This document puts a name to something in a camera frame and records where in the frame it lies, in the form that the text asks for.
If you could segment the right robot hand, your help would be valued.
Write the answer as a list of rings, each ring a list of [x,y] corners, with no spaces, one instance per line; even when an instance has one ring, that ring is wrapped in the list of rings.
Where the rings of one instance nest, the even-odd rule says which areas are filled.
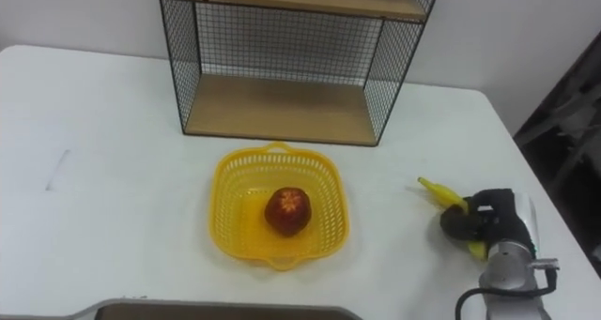
[[[536,257],[536,245],[527,223],[517,212],[511,189],[481,190],[462,199],[464,205],[444,209],[439,226],[454,240],[466,242],[472,256],[485,261],[491,248],[503,241],[524,246]]]

